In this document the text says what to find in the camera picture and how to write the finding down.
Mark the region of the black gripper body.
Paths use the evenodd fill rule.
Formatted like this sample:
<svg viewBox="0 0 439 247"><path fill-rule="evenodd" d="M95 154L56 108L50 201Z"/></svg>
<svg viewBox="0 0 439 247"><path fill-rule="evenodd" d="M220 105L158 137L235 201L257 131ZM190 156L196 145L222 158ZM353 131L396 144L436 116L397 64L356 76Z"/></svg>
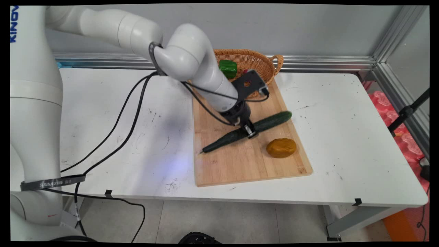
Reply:
<svg viewBox="0 0 439 247"><path fill-rule="evenodd" d="M239 101L229 110L221 112L221 116L233 126L237 125L238 119L246 119L247 124L252 124L250 115L251 109L245 101Z"/></svg>

